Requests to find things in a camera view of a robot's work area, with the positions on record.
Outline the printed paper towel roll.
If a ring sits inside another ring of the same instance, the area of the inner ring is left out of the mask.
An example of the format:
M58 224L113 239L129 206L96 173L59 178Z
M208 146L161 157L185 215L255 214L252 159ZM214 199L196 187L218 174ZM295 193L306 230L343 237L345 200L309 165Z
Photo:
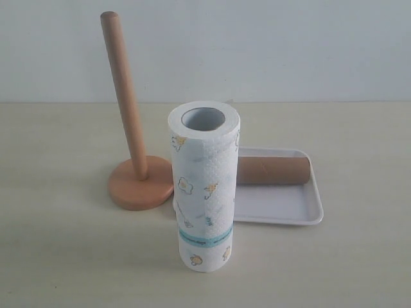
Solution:
M180 258L213 272L232 253L240 116L227 103L192 101L170 112L168 129Z

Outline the brown cardboard tube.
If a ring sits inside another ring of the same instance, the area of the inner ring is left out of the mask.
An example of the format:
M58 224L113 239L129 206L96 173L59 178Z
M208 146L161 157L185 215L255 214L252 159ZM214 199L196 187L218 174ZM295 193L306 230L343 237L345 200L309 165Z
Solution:
M311 178L306 157L240 157L238 184L301 185Z

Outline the wooden paper towel holder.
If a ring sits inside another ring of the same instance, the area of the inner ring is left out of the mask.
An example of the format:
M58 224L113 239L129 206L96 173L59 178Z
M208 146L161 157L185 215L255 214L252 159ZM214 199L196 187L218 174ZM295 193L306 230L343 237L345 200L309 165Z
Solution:
M173 193L171 163L146 154L119 15L113 11L103 12L100 21L130 152L130 159L120 163L109 176L109 196L116 205L126 210L156 208Z

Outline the white plastic tray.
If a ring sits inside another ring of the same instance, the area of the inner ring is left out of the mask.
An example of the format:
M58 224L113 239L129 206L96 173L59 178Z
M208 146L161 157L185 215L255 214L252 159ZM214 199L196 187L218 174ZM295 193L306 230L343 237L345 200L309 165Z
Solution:
M235 221L306 226L319 224L323 217L313 169L305 184L237 186Z

